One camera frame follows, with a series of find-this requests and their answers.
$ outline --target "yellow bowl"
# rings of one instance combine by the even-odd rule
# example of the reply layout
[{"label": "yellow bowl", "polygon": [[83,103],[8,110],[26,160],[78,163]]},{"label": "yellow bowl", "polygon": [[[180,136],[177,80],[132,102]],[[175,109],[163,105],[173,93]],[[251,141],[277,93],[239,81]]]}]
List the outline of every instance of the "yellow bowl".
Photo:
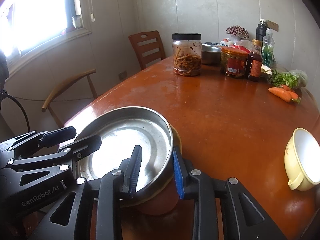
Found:
[{"label": "yellow bowl", "polygon": [[291,190],[305,191],[320,183],[320,146],[303,128],[294,130],[284,153]]}]

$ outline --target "blue gripper pad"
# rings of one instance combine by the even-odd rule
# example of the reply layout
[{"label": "blue gripper pad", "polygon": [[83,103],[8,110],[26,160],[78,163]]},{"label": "blue gripper pad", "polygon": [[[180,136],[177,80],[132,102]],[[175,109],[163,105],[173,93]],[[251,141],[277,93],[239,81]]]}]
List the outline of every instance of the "blue gripper pad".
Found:
[{"label": "blue gripper pad", "polygon": [[180,199],[184,198],[184,188],[183,188],[183,176],[181,168],[178,161],[178,156],[175,148],[173,148],[173,167],[174,167],[174,180],[176,181],[177,192]]},{"label": "blue gripper pad", "polygon": [[136,192],[137,183],[138,183],[138,177],[140,173],[140,167],[142,162],[142,148],[140,145],[136,145],[133,149],[133,152],[137,151],[135,163],[132,169],[132,173],[130,176],[130,187],[129,187],[129,193],[133,194]]}]

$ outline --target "glass jar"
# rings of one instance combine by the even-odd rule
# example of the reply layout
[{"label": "glass jar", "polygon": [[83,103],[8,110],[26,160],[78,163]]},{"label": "glass jar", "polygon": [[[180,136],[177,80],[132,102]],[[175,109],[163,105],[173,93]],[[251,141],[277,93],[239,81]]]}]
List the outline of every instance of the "glass jar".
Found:
[{"label": "glass jar", "polygon": [[221,48],[221,72],[226,76],[242,78],[248,53],[232,47]]},{"label": "glass jar", "polygon": [[201,34],[173,33],[173,71],[182,76],[197,76],[201,69]]}]

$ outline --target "plastic bottle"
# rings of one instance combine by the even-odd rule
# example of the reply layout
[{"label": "plastic bottle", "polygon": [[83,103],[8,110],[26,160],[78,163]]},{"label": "plastic bottle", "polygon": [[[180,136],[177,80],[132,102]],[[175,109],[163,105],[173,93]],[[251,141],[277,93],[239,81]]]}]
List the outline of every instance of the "plastic bottle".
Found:
[{"label": "plastic bottle", "polygon": [[273,56],[273,48],[275,47],[275,41],[272,38],[272,31],[271,29],[267,29],[266,31],[266,36],[263,37],[263,46],[262,46],[262,59],[263,62],[262,64],[270,67],[271,65],[271,60],[272,60],[272,56]]}]

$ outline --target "window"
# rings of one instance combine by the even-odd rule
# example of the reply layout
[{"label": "window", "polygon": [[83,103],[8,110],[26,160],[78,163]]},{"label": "window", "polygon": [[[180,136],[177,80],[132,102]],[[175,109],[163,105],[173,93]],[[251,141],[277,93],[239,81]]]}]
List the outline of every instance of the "window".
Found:
[{"label": "window", "polygon": [[0,7],[0,49],[7,61],[70,30],[74,0],[5,0]]}]

